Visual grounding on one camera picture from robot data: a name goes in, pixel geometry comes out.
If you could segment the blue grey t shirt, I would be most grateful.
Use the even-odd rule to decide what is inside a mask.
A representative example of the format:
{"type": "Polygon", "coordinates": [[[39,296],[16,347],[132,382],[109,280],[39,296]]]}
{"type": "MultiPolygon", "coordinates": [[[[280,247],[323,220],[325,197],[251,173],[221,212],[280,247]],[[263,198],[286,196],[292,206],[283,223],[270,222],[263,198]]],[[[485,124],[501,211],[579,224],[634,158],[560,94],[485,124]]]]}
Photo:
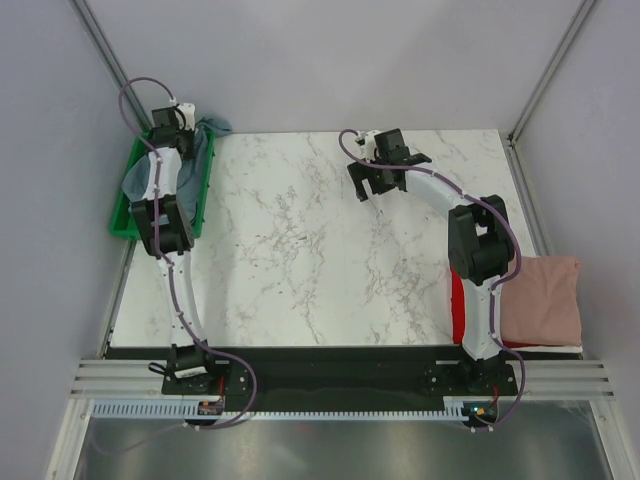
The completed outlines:
{"type": "MultiPolygon", "coordinates": [[[[183,162],[177,180],[177,198],[192,223],[195,223],[197,216],[200,191],[209,159],[208,150],[213,145],[208,134],[217,138],[229,135],[232,131],[231,124],[216,115],[202,117],[196,123],[194,137],[196,157],[183,162]]],[[[142,198],[147,187],[149,171],[147,155],[139,156],[122,182],[122,190],[129,201],[138,201],[142,198]]]]}

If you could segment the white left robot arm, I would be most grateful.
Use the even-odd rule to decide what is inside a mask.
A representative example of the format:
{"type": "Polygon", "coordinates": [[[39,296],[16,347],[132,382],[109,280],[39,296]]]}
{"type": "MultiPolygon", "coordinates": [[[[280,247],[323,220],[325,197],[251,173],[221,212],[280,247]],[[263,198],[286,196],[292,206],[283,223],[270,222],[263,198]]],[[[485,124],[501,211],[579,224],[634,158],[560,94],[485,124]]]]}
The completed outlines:
{"type": "Polygon", "coordinates": [[[166,364],[156,363],[167,395],[220,395],[228,362],[209,351],[192,282],[193,222],[198,219],[203,180],[198,155],[209,137],[197,126],[196,107],[172,98],[152,111],[153,127],[142,138],[147,153],[144,186],[129,197],[130,214],[145,252],[156,260],[170,314],[166,364]]]}

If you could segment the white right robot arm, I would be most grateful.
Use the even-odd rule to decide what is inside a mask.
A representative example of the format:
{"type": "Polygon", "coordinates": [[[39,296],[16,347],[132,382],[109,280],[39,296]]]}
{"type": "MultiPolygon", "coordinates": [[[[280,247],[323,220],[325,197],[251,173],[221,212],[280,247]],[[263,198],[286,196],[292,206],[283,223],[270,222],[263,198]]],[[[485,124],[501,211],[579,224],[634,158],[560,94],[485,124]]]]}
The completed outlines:
{"type": "Polygon", "coordinates": [[[445,370],[447,383],[473,394],[490,392],[510,372],[502,356],[502,286],[519,272],[522,255],[504,200],[476,198],[438,172],[423,153],[412,153],[400,130],[354,131],[360,154],[348,172],[359,200],[391,190],[425,201],[447,221],[447,255],[462,284],[465,357],[445,370]]]}

